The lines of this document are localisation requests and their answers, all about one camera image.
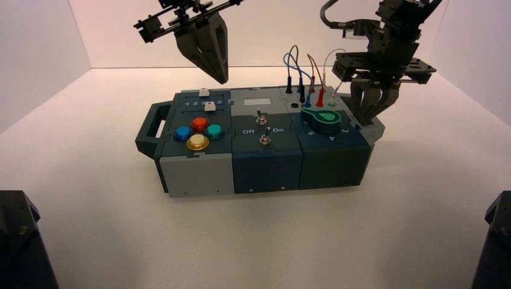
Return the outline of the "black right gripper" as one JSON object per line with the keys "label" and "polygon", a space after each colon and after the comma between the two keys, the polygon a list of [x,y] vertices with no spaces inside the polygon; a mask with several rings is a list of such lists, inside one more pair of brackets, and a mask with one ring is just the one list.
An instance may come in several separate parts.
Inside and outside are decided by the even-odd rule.
{"label": "black right gripper", "polygon": [[[343,36],[352,33],[366,37],[368,47],[366,52],[337,53],[333,73],[343,82],[358,78],[392,84],[406,76],[408,82],[426,84],[436,69],[414,57],[421,36],[420,24],[409,21],[380,24],[378,20],[369,19],[345,23]],[[369,125],[399,97],[400,85],[395,84],[382,88],[377,101],[377,86],[370,82],[352,82],[350,86],[351,111],[361,125]]]}

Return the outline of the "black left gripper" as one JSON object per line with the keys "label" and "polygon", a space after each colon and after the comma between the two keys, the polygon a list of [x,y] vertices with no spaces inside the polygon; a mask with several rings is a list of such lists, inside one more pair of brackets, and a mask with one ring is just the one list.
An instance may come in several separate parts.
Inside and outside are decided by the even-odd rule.
{"label": "black left gripper", "polygon": [[[174,33],[194,23],[197,28],[189,28],[183,35],[176,36],[180,52],[203,72],[218,83],[228,81],[228,42],[227,26],[220,11],[242,1],[225,1],[214,6],[212,1],[159,1],[162,11],[138,20],[133,27],[145,43]],[[160,16],[173,12],[175,18],[164,27]]]}

